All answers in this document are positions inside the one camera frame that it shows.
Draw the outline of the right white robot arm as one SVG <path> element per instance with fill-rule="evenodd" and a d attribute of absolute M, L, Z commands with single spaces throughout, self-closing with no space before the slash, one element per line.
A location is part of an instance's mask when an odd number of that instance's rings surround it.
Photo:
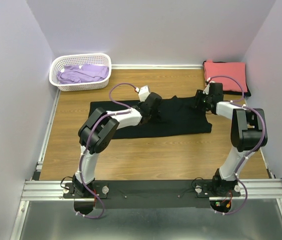
<path fill-rule="evenodd" d="M 216 170 L 210 185 L 213 194 L 222 196 L 235 189 L 239 174 L 250 156 L 267 144 L 265 112 L 261 108 L 225 101 L 223 85 L 216 82 L 196 91 L 194 109 L 231 120 L 232 148 L 224 164 Z"/>

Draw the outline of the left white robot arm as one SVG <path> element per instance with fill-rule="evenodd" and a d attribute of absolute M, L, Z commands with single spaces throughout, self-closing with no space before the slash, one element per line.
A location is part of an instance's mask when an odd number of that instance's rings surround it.
<path fill-rule="evenodd" d="M 74 192 L 85 198 L 94 195 L 91 183 L 95 179 L 95 168 L 99 154 L 113 139 L 117 130 L 147 123 L 158 115 L 162 98 L 151 92 L 139 98 L 136 106 L 125 105 L 126 109 L 106 111 L 97 108 L 78 132 L 81 156 L 78 169 L 73 176 Z"/>

